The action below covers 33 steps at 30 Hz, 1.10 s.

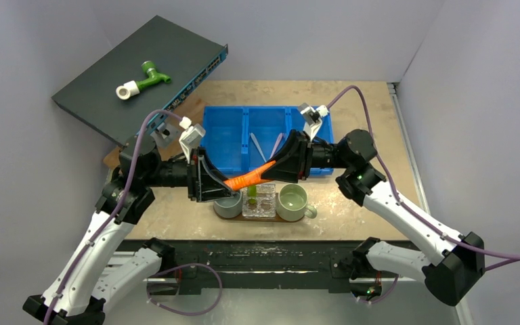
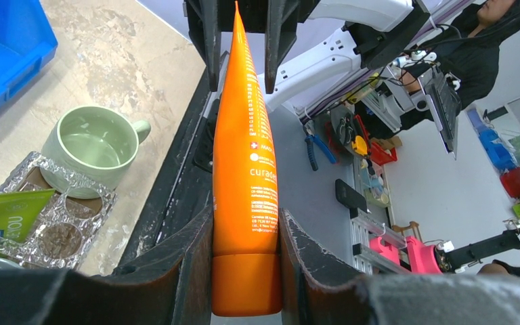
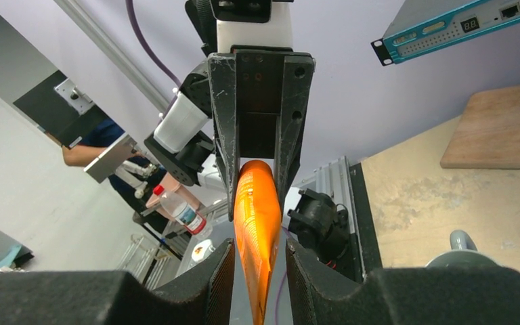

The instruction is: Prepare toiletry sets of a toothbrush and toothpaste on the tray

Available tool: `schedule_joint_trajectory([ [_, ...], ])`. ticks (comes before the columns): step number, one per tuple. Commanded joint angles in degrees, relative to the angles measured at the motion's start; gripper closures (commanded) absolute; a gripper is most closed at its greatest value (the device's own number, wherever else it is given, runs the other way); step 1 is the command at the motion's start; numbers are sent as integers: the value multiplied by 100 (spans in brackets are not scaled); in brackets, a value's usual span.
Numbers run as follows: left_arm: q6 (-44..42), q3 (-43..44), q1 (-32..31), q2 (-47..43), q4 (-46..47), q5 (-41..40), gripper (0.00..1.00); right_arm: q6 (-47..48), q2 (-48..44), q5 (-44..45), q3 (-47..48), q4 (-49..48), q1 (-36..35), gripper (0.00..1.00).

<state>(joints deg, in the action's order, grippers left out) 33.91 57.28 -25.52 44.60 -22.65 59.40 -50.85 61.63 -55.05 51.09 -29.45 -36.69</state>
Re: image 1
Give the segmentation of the grey mug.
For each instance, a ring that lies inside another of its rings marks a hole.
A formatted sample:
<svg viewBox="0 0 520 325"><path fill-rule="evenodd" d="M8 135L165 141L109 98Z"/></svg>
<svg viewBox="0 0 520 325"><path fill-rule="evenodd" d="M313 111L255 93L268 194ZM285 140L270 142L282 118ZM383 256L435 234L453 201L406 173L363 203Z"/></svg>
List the grey mug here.
<svg viewBox="0 0 520 325"><path fill-rule="evenodd" d="M229 198L222 198L213 203L213 210L217 216L224 219L233 219L242 213L242 192L238 191Z"/></svg>

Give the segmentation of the white toothbrush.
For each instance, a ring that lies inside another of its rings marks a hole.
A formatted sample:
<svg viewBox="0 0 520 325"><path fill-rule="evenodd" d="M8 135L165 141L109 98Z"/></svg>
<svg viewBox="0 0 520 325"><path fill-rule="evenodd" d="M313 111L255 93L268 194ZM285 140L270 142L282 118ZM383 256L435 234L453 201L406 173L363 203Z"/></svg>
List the white toothbrush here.
<svg viewBox="0 0 520 325"><path fill-rule="evenodd" d="M267 159L266 159L266 157L265 157L265 155L264 155L264 153L263 153L263 150L262 150L262 148L261 148L261 145L260 145L260 143L259 143L259 141L258 141L256 135L255 135L254 133L250 133L250 138L251 138L251 140L252 140L254 146L256 147L256 149L257 149L257 151L258 151L260 157L262 158L263 162L266 163L266 162L267 162Z"/></svg>

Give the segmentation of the light green mug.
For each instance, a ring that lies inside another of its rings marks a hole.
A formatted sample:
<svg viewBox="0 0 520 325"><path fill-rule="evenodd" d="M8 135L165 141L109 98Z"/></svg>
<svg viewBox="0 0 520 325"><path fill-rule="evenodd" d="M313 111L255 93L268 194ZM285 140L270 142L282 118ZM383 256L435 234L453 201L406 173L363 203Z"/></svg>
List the light green mug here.
<svg viewBox="0 0 520 325"><path fill-rule="evenodd" d="M318 216L317 209L309 203L307 191L297 184L282 187L276 199L276 212L287 222L297 222L304 217L315 219Z"/></svg>

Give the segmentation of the clear plastic blister pack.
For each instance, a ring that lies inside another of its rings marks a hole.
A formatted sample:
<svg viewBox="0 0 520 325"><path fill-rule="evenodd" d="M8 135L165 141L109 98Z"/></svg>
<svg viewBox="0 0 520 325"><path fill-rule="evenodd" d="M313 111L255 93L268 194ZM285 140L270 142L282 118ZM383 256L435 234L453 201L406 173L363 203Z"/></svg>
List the clear plastic blister pack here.
<svg viewBox="0 0 520 325"><path fill-rule="evenodd" d="M242 215L252 217L274 217L276 215L276 185L263 183L257 187L257 204L248 204L247 188L242 192Z"/></svg>

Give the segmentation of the blue divided plastic bin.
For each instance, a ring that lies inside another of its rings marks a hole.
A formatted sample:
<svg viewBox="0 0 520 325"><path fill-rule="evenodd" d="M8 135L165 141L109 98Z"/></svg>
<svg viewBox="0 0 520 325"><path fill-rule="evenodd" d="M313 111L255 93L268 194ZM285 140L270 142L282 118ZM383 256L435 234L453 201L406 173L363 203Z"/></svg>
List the blue divided plastic bin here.
<svg viewBox="0 0 520 325"><path fill-rule="evenodd" d="M304 120L295 106L207 106L202 126L206 135L200 145L211 162L225 175L237 176L263 165L250 133L254 133L263 153L270 158L280 133L301 131Z"/></svg>

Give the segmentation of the brown oval wooden tray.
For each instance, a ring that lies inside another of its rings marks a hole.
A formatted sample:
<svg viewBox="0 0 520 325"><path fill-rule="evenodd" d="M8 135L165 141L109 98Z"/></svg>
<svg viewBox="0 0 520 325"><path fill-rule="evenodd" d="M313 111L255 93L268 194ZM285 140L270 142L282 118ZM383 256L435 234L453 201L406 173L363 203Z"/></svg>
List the brown oval wooden tray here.
<svg viewBox="0 0 520 325"><path fill-rule="evenodd" d="M246 222L276 222L276 223L296 223L299 221L296 220L296 221L287 221L283 218L281 218L281 216L279 216L278 214L276 214L274 217L252 217L252 218L246 218L241 214L235 216L235 217L232 217L232 218L228 218L228 217L223 217L221 216L219 213L215 212L215 215L222 219L222 220L228 220L228 221L246 221Z"/></svg>

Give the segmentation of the green toothpaste tube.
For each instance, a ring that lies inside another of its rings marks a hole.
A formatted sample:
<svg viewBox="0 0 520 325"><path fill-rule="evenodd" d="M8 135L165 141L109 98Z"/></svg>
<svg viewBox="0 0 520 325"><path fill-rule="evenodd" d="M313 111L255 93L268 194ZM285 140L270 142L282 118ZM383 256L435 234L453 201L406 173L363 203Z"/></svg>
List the green toothpaste tube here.
<svg viewBox="0 0 520 325"><path fill-rule="evenodd" d="M257 204L257 187L256 185L247 188L248 204Z"/></svg>

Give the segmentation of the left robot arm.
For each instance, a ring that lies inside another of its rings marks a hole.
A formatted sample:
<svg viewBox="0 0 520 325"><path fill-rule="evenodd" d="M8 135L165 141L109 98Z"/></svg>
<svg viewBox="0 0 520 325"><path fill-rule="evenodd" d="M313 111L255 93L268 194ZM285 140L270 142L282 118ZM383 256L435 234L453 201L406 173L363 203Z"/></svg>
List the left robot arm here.
<svg viewBox="0 0 520 325"><path fill-rule="evenodd" d="M162 160L155 140L130 137L120 164L99 197L91 222L61 274L23 310L44 324L102 324L108 312L145 278L177 269L173 246L157 238L142 244L132 258L105 274L122 241L154 202L155 187L185 187L190 200L210 202L234 196L203 148L188 157Z"/></svg>

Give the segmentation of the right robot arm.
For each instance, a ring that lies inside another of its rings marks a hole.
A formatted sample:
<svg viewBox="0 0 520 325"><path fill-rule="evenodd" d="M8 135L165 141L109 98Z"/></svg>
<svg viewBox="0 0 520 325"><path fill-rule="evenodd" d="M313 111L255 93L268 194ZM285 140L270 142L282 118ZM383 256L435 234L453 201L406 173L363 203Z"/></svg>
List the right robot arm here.
<svg viewBox="0 0 520 325"><path fill-rule="evenodd" d="M292 130L283 147L267 162L262 179L297 183L314 168L342 169L335 181L341 194L395 227L415 246L394 246L370 237L339 267L355 280L390 272L422 282L440 302L457 305L485 273L480 236L460 232L437 221L395 188L386 173L372 165L377 150L371 134L355 129L337 144L311 140Z"/></svg>

